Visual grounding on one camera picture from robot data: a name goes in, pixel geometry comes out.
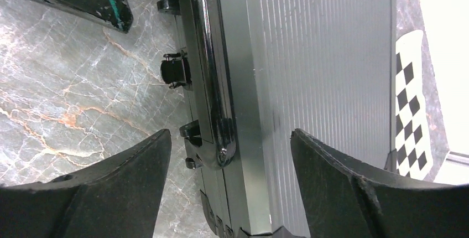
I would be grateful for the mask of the black poker case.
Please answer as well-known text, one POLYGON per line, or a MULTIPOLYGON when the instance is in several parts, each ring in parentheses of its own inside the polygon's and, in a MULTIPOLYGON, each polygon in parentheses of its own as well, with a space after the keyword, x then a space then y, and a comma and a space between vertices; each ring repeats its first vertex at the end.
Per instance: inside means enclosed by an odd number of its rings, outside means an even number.
POLYGON ((300 128, 395 171, 395 0, 159 0, 179 49, 186 166, 218 237, 310 235, 290 151, 300 128))

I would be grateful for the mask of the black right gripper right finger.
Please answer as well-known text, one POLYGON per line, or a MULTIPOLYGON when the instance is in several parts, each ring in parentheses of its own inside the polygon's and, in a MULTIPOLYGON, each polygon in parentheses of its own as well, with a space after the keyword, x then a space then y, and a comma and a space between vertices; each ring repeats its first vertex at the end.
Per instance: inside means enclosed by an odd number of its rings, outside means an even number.
POLYGON ((312 237, 468 236, 468 185, 376 168, 301 129, 290 146, 312 237))

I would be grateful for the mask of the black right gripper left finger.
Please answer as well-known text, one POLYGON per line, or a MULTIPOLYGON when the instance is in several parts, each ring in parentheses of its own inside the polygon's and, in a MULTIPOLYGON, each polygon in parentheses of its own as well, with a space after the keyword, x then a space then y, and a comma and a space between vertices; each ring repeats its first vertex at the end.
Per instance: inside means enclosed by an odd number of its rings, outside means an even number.
POLYGON ((1 187, 2 237, 152 237, 169 130, 47 183, 1 187))

